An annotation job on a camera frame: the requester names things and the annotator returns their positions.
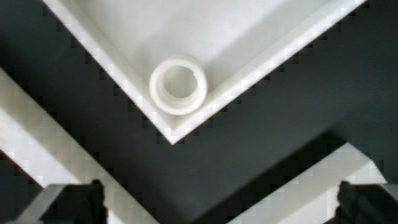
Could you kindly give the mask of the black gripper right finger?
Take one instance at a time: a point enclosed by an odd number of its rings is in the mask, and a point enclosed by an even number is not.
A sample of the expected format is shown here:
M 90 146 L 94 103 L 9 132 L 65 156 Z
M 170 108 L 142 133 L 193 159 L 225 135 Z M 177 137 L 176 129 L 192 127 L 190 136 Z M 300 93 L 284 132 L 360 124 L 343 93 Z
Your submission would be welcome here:
M 398 224 L 398 184 L 343 181 L 334 217 L 323 224 Z

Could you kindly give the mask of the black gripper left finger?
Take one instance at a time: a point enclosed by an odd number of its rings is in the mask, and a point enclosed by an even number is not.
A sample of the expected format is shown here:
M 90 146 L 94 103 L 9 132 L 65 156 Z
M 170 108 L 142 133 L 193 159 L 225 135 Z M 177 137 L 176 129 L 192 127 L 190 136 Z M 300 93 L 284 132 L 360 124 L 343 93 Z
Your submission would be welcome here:
M 14 224 L 106 224 L 101 182 L 51 184 L 26 205 Z

